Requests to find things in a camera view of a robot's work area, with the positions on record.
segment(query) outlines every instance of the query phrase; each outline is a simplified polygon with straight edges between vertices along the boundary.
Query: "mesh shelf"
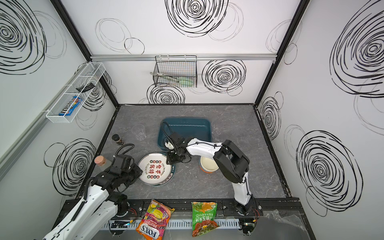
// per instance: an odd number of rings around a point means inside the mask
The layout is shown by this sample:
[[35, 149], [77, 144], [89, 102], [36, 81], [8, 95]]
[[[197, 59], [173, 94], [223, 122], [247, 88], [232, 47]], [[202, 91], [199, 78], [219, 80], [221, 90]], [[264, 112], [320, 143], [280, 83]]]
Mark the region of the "mesh shelf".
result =
[[153, 82], [156, 86], [197, 87], [197, 56], [156, 56], [155, 59], [156, 65], [153, 71]]
[[[87, 63], [87, 66], [81, 71], [81, 73], [75, 78], [75, 80], [67, 87], [63, 95], [57, 100], [53, 107], [48, 111], [46, 117], [51, 120], [53, 123], [71, 123], [76, 117], [80, 108], [83, 106], [89, 95], [92, 93], [92, 89], [79, 93], [76, 88], [85, 87], [87, 84], [92, 83], [96, 86], [99, 82], [101, 76], [105, 72], [105, 67], [103, 63]], [[67, 106], [67, 104], [75, 97], [76, 99], [80, 98], [80, 105], [77, 106], [71, 115], [67, 114], [59, 116], [59, 113]]]

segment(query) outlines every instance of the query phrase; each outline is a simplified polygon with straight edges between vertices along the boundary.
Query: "black metal frame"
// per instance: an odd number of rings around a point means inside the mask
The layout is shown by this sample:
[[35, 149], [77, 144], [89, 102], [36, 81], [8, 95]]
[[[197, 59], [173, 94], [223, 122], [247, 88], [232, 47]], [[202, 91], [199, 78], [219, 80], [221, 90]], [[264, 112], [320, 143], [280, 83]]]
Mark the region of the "black metal frame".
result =
[[[78, 48], [80, 49], [81, 53], [83, 54], [86, 61], [92, 61], [91, 59], [91, 52], [88, 50], [87, 46], [85, 45], [85, 42], [81, 38], [80, 33], [77, 31], [74, 23], [71, 20], [71, 17], [69, 16], [67, 10], [65, 9], [64, 5], [60, 0], [50, 0], [53, 7], [56, 9], [56, 12], [60, 16], [61, 20], [67, 27], [68, 31], [70, 32], [73, 40], [77, 44]], [[106, 94], [108, 95], [109, 99], [111, 100], [113, 106], [117, 108], [119, 106], [119, 103], [113, 94], [112, 90], [108, 86], [107, 82], [105, 81], [104, 76], [101, 76], [99, 80], [101, 86], [104, 88]]]
[[277, 51], [277, 57], [276, 57], [276, 60], [275, 62], [272, 64], [271, 68], [269, 69], [268, 71], [268, 74], [264, 80], [264, 83], [260, 89], [260, 92], [259, 94], [257, 95], [257, 98], [256, 98], [256, 101], [255, 101], [255, 104], [256, 104], [256, 107], [260, 104], [260, 102], [262, 101], [262, 98], [269, 86], [269, 83], [271, 82], [273, 76], [275, 75], [275, 72], [277, 70], [277, 67], [279, 66], [280, 64], [280, 61], [283, 59], [283, 56], [284, 56], [284, 53], [291, 41], [291, 38], [293, 36], [293, 34], [295, 33], [295, 30], [297, 28], [297, 26], [299, 25], [300, 21], [301, 21], [301, 17], [303, 16], [308, 4], [310, 3], [311, 0], [301, 0], [300, 3], [299, 3], [299, 6], [297, 7], [296, 9], [296, 12], [292, 18], [292, 21], [288, 27], [288, 30], [287, 32], [285, 33], [285, 36], [283, 38], [283, 41], [281, 42], [281, 45], [279, 47], [279, 50]]
[[[88, 50], [87, 46], [85, 45], [85, 42], [83, 41], [83, 39], [81, 38], [79, 32], [77, 31], [74, 23], [72, 22], [71, 18], [69, 17], [69, 14], [68, 12], [66, 11], [64, 5], [62, 4], [62, 2], [60, 0], [50, 0], [52, 5], [54, 6], [54, 8], [56, 9], [57, 13], [59, 14], [60, 18], [62, 19], [63, 23], [65, 24], [65, 26], [67, 27], [68, 31], [70, 32], [71, 36], [73, 37], [75, 43], [77, 44], [77, 46], [79, 47], [80, 51], [82, 52], [82, 54], [84, 55], [85, 59], [87, 61], [91, 61], [91, 53], [90, 51]], [[290, 39], [292, 38], [293, 34], [295, 33], [295, 30], [301, 20], [301, 17], [303, 16], [306, 8], [307, 8], [307, 5], [309, 4], [310, 0], [301, 0], [300, 3], [299, 3], [299, 6], [293, 16], [293, 19], [290, 23], [290, 26], [288, 28], [288, 31], [287, 33], [285, 34], [284, 36], [284, 39], [282, 41], [282, 44], [277, 52], [277, 58], [276, 58], [276, 61], [272, 64], [271, 68], [269, 69], [269, 72], [265, 78], [265, 81], [261, 87], [261, 90], [257, 96], [257, 99], [255, 101], [255, 103], [240, 103], [240, 104], [173, 104], [173, 105], [176, 105], [176, 106], [183, 106], [183, 105], [253, 105], [253, 108], [255, 110], [255, 114], [257, 116], [257, 119], [259, 121], [259, 124], [260, 124], [260, 127], [262, 129], [262, 132], [263, 132], [263, 135], [264, 135], [264, 138], [265, 138], [265, 141], [267, 143], [267, 146], [268, 146], [268, 149], [270, 151], [270, 154], [271, 154], [271, 157], [272, 157], [272, 161], [275, 165], [275, 168], [276, 168], [276, 171], [278, 173], [278, 176], [280, 178], [280, 181], [281, 181], [281, 184], [282, 184], [282, 187], [283, 187], [283, 190], [284, 190], [284, 193], [286, 195], [286, 198], [265, 198], [265, 199], [255, 199], [258, 204], [262, 207], [262, 210], [264, 211], [273, 211], [275, 209], [278, 209], [278, 210], [297, 210], [299, 211], [300, 215], [301, 215], [301, 218], [302, 220], [304, 221], [304, 224], [305, 224], [305, 227], [308, 231], [308, 234], [310, 236], [310, 238], [312, 240], [316, 240], [313, 232], [312, 232], [312, 229], [311, 229], [311, 226], [308, 222], [308, 219], [304, 213], [304, 210], [302, 208], [302, 205], [300, 203], [300, 200], [298, 198], [294, 198], [294, 197], [291, 197], [291, 192], [288, 188], [288, 185], [286, 183], [286, 180], [285, 180], [285, 177], [284, 177], [284, 174], [281, 170], [281, 167], [280, 167], [280, 164], [277, 160], [277, 156], [276, 156], [276, 153], [273, 149], [273, 146], [272, 146], [272, 143], [267, 135], [267, 132], [266, 132], [266, 129], [265, 129], [265, 126], [262, 122], [262, 120], [260, 119], [260, 114], [258, 113], [258, 110], [257, 110], [257, 106], [259, 105], [259, 103], [261, 102], [261, 99], [263, 97], [263, 95], [265, 94], [267, 88], [268, 88], [268, 85], [269, 83], [271, 82], [273, 76], [274, 76], [274, 73], [276, 72], [276, 69], [281, 61], [281, 59], [283, 58], [284, 56], [284, 53], [289, 45], [289, 41]], [[107, 82], [105, 81], [105, 78], [104, 77], [101, 77], [100, 79], [100, 84], [102, 85], [102, 87], [104, 88], [105, 92], [107, 93], [107, 95], [109, 96], [111, 102], [113, 103], [113, 105], [115, 106], [116, 110], [109, 122], [109, 125], [107, 127], [107, 130], [105, 131], [104, 133], [104, 136], [100, 142], [100, 145], [96, 151], [96, 154], [94, 157], [96, 156], [99, 156], [101, 154], [101, 151], [105, 145], [105, 142], [107, 140], [107, 137], [111, 131], [111, 128], [114, 124], [114, 121], [115, 121], [115, 118], [120, 110], [120, 107], [123, 106], [123, 104], [119, 104], [116, 97], [114, 96], [113, 92], [111, 91], [110, 87], [108, 86]], [[127, 104], [127, 105], [134, 105], [134, 106], [147, 106], [147, 105], [154, 105], [154, 104]], [[84, 190], [84, 185], [85, 185], [85, 182], [91, 177], [92, 175], [92, 172], [94, 170], [94, 167], [95, 167], [95, 163], [94, 161], [92, 161], [85, 177], [84, 177], [84, 181], [78, 191], [78, 194], [76, 195], [76, 199], [72, 199], [72, 200], [67, 200], [56, 220], [56, 223], [54, 226], [56, 226], [58, 224], [58, 222], [60, 222], [63, 217], [76, 205], [76, 203], [79, 201], [79, 198], [80, 196], [83, 194], [83, 190]], [[234, 201], [233, 199], [159, 199], [160, 202], [170, 206], [170, 207], [177, 207], [177, 210], [176, 211], [185, 211], [185, 212], [190, 212], [191, 210], [191, 204], [190, 202], [191, 201], [216, 201], [216, 202], [220, 202], [221, 203], [221, 211], [223, 211], [223, 202], [225, 203], [228, 203], [228, 202], [231, 202], [231, 201]], [[144, 213], [147, 205], [149, 205], [149, 203], [151, 202], [150, 199], [137, 199], [137, 200], [128, 200], [130, 203], [131, 203], [131, 207], [133, 208], [136, 208], [137, 212], [140, 214], [141, 213]], [[245, 217], [242, 217], [240, 215], [236, 215], [237, 218], [245, 218], [247, 219], [247, 216]]]

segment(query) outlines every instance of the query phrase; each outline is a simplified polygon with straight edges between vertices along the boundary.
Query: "teal plastic bin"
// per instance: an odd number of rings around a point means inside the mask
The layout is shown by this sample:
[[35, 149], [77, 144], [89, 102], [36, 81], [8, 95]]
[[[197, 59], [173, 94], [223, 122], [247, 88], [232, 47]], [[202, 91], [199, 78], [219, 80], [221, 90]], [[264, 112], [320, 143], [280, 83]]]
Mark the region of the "teal plastic bin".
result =
[[[204, 118], [164, 118], [159, 125], [159, 135], [157, 137], [157, 145], [163, 150], [164, 142], [167, 139], [161, 130], [161, 123], [167, 122], [172, 132], [177, 132], [182, 137], [197, 138], [202, 141], [212, 142], [211, 122]], [[164, 130], [170, 136], [168, 127], [164, 124]]]

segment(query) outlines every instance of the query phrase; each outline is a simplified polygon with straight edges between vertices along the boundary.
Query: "table surface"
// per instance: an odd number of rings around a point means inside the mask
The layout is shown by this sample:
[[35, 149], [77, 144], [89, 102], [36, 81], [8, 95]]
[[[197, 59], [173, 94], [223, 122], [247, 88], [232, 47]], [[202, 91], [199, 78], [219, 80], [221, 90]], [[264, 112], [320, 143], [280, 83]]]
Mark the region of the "table surface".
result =
[[[285, 197], [264, 136], [251, 105], [208, 106], [121, 106], [101, 155], [113, 160], [118, 145], [111, 139], [119, 134], [125, 143], [135, 144], [129, 151], [135, 162], [152, 152], [160, 152], [157, 145], [160, 122], [171, 117], [199, 117], [211, 122], [212, 141], [233, 141], [250, 159], [249, 184], [255, 198]], [[134, 125], [145, 126], [147, 137], [135, 138]], [[101, 170], [95, 167], [92, 176]], [[166, 185], [153, 187], [137, 180], [124, 194], [128, 199], [203, 199], [233, 198], [233, 187], [218, 170], [207, 174], [199, 167], [199, 157], [189, 163], [177, 163], [173, 179]]]

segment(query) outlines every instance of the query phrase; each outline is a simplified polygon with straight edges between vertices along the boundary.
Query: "plate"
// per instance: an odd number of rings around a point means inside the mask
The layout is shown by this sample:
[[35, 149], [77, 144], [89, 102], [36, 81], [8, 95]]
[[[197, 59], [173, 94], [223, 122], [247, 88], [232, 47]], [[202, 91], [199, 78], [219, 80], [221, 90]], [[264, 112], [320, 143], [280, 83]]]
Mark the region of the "plate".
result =
[[140, 160], [138, 166], [143, 170], [140, 180], [147, 185], [167, 183], [175, 172], [174, 165], [166, 164], [167, 157], [159, 152], [148, 154]]

